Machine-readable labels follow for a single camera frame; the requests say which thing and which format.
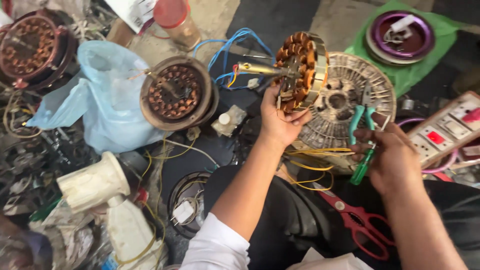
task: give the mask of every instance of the green plastic sheet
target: green plastic sheet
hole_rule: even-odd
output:
[[[435,34],[435,47],[420,62],[406,66],[391,66],[374,60],[368,54],[363,44],[363,39],[367,27],[380,14],[391,10],[406,10],[417,13],[427,20],[433,27]],[[438,64],[439,60],[445,55],[450,47],[455,43],[456,31],[462,24],[452,21],[444,16],[418,11],[406,4],[396,0],[378,8],[375,13],[367,20],[362,29],[357,33],[353,45],[345,50],[345,53],[360,56],[375,64],[383,73],[385,73],[395,87],[396,96],[399,97],[407,93],[410,88],[425,77]]]

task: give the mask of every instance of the red scissors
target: red scissors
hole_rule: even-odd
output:
[[[313,186],[316,189],[325,189],[323,186],[321,186],[318,183],[313,183]],[[381,232],[379,232],[371,223],[370,219],[372,218],[377,218],[382,220],[388,225],[388,221],[386,218],[384,218],[381,215],[377,214],[370,214],[365,212],[365,209],[363,207],[353,207],[348,204],[346,204],[342,199],[337,197],[335,194],[333,194],[331,191],[328,190],[323,190],[323,191],[318,191],[318,193],[335,209],[337,210],[340,215],[343,218],[343,222],[345,224],[345,228],[351,229],[352,230],[352,238],[353,241],[359,246],[361,250],[363,250],[365,253],[368,255],[372,256],[375,259],[378,260],[387,260],[389,257],[387,248],[385,247],[380,240],[382,240],[384,243],[387,245],[393,245],[395,246],[395,242],[389,240],[385,235],[383,235]],[[352,216],[356,218],[360,223],[352,219]],[[362,233],[365,236],[367,236],[372,242],[377,244],[377,246],[382,250],[381,255],[376,255],[373,252],[367,250],[364,246],[360,244],[360,242],[357,240],[357,234]]]

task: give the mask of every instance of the white sleeve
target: white sleeve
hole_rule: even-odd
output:
[[[212,213],[190,240],[179,270],[247,270],[250,244]]]

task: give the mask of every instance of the pliers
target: pliers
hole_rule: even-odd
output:
[[[375,130],[375,125],[372,120],[372,113],[375,112],[376,107],[380,104],[380,100],[377,99],[371,106],[370,106],[370,94],[372,93],[372,86],[367,83],[365,88],[363,89],[363,95],[361,99],[361,103],[355,106],[355,114],[353,115],[352,121],[348,126],[348,143],[350,145],[354,145],[357,142],[357,139],[353,135],[353,132],[357,129],[358,124],[360,122],[360,118],[362,115],[365,116],[365,122],[367,124],[367,128],[370,130]]]

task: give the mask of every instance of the green screwdriver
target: green screwdriver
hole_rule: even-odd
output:
[[[381,131],[383,131],[385,129],[385,127],[387,126],[388,124],[388,121],[390,120],[390,115],[387,116],[387,119],[385,120],[384,122],[384,125],[382,126],[382,129]],[[355,172],[353,173],[352,175],[352,178],[350,178],[350,183],[354,184],[354,185],[359,185],[360,182],[362,181],[363,177],[365,176],[365,173],[367,172],[368,170],[368,166],[370,165],[370,160],[372,159],[373,157],[373,153],[374,153],[374,150],[375,150],[375,147],[377,146],[377,142],[375,142],[372,146],[372,148],[368,149],[366,152],[365,152],[365,157],[362,158],[362,160],[360,161],[357,169],[355,170]]]

